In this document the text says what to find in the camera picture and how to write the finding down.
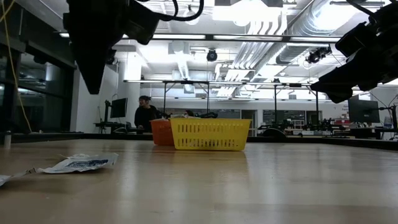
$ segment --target person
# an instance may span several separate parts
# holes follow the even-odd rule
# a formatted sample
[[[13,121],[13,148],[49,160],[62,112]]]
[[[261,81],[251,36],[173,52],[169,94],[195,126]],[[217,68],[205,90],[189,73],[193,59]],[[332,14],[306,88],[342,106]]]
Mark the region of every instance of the person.
[[[149,102],[149,96],[139,97],[139,107],[136,110],[134,124],[139,129],[144,129],[146,131],[152,132],[152,126],[150,125],[150,121],[162,117],[156,107],[150,105]]]
[[[188,116],[191,116],[191,117],[195,116],[191,110],[186,110],[185,111],[185,115],[188,115]]]

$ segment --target crumpled paper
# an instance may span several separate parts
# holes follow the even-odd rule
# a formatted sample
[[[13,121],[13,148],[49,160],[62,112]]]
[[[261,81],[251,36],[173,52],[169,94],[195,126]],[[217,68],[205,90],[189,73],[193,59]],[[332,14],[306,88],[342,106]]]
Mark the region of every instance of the crumpled paper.
[[[15,179],[15,178],[18,178],[18,177],[22,177],[22,176],[25,176],[27,174],[34,174],[34,173],[36,173],[36,170],[34,168],[31,168],[30,170],[25,170],[24,172],[20,172],[18,174],[11,175],[11,176],[0,175],[0,187],[3,184],[5,184],[6,182],[8,182],[8,181],[10,181],[12,179]]]
[[[84,172],[88,170],[96,170],[104,167],[115,165],[118,156],[116,153],[101,154],[89,156],[85,154],[75,154],[59,162],[53,167],[46,169],[39,168],[37,172],[46,174],[66,174],[71,172]]]

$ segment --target orange basket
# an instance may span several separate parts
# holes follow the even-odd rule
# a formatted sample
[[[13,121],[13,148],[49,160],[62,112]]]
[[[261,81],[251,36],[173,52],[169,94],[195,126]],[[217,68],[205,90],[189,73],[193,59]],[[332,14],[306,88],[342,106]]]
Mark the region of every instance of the orange basket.
[[[174,146],[172,125],[170,121],[150,121],[154,143],[158,146]]]

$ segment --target yellow cable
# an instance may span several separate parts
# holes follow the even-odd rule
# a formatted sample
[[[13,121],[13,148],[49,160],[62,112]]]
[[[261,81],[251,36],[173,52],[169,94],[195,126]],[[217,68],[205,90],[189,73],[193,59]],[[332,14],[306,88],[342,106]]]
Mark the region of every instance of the yellow cable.
[[[25,117],[27,126],[28,126],[28,128],[29,128],[29,131],[32,132],[32,128],[30,128],[30,123],[29,123],[29,120],[27,119],[27,116],[26,116],[26,113],[25,113],[24,105],[22,104],[21,95],[20,95],[19,92],[18,92],[17,75],[16,75],[15,69],[14,69],[14,62],[12,61],[10,39],[9,39],[9,36],[8,36],[8,28],[7,28],[7,19],[6,19],[6,15],[7,15],[7,13],[9,12],[9,10],[10,10],[12,4],[14,3],[14,1],[11,2],[11,4],[10,4],[10,6],[8,7],[7,11],[6,11],[6,9],[4,8],[4,3],[1,4],[3,16],[2,16],[2,18],[0,18],[0,22],[4,19],[4,26],[5,26],[5,28],[6,28],[6,39],[7,39],[7,45],[8,45],[8,53],[9,53],[10,60],[11,60],[12,74],[14,75],[15,89],[17,90],[17,95],[18,95],[19,103],[21,104],[22,112],[23,112],[23,114],[24,114],[24,117]]]
[[[5,12],[4,12],[4,9],[2,10],[3,14],[2,14],[2,16],[1,16],[1,18],[0,18],[0,22],[2,22],[2,20],[6,18],[6,15],[7,15],[8,12],[11,10],[11,7],[12,7],[12,5],[13,5],[14,3],[15,3],[15,0],[12,0],[11,4],[10,4],[10,6],[8,6],[7,10],[6,10]]]

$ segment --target wooden table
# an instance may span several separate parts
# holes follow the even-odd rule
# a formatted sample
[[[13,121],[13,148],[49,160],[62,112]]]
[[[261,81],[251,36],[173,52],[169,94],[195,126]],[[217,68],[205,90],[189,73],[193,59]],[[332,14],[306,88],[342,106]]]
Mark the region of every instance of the wooden table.
[[[0,148],[0,174],[57,154],[115,152],[113,169],[33,174],[0,187],[0,223],[397,223],[398,154],[322,144],[174,151],[150,141],[73,140]]]

